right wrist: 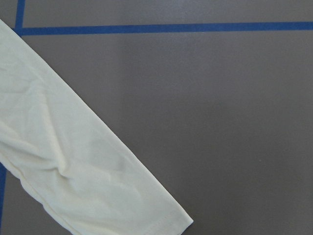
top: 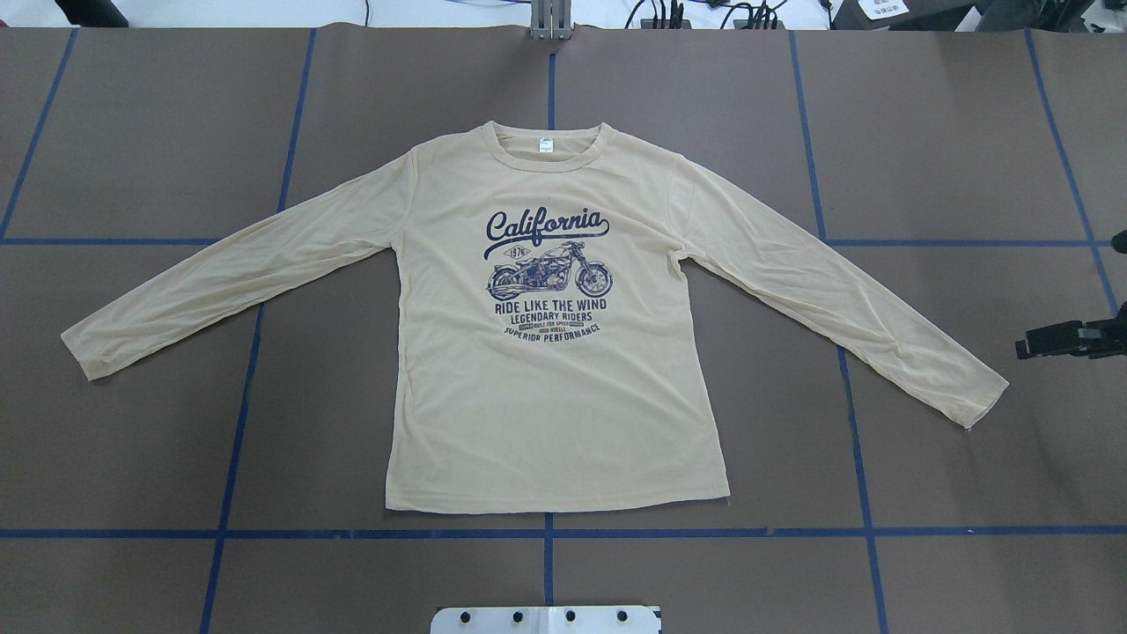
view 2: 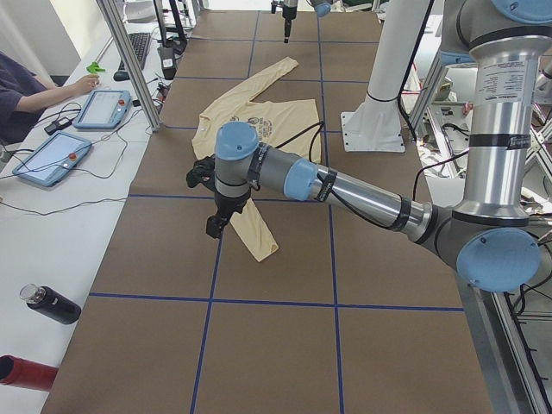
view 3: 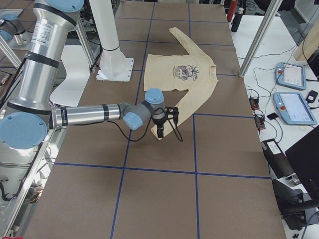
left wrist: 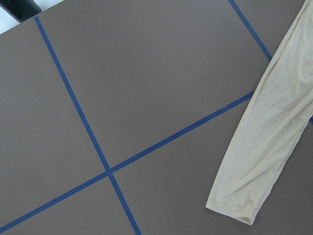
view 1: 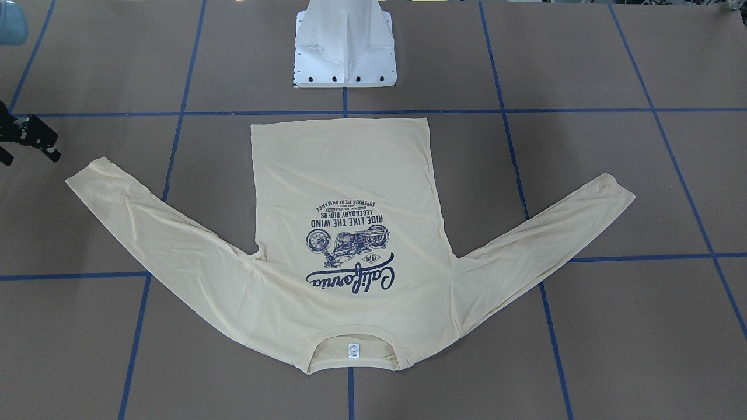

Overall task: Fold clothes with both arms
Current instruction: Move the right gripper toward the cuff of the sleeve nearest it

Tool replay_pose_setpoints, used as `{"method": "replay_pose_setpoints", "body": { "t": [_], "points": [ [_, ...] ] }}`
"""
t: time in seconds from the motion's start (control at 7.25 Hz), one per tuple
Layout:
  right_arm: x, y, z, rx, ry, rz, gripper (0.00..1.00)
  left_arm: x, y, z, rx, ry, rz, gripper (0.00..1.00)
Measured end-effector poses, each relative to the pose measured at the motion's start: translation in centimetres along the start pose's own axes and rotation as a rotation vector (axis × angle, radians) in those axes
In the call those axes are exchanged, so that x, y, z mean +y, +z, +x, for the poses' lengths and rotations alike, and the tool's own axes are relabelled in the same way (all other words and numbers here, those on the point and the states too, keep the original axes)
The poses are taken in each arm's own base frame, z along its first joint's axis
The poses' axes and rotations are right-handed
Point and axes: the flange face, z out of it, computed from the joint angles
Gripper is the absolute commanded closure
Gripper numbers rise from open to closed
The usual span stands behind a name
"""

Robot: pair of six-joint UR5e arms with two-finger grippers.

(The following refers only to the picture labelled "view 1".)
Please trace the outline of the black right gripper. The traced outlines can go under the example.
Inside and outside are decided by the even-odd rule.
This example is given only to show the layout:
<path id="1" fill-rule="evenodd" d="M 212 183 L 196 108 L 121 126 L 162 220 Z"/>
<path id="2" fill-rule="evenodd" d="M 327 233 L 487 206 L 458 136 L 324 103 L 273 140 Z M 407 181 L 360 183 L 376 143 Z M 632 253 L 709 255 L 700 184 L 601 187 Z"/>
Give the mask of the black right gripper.
<path id="1" fill-rule="evenodd" d="M 38 116 L 29 114 L 24 119 L 11 115 L 5 103 L 1 103 L 1 142 L 17 143 L 41 151 L 52 162 L 58 162 L 61 152 L 56 149 L 58 133 Z"/>

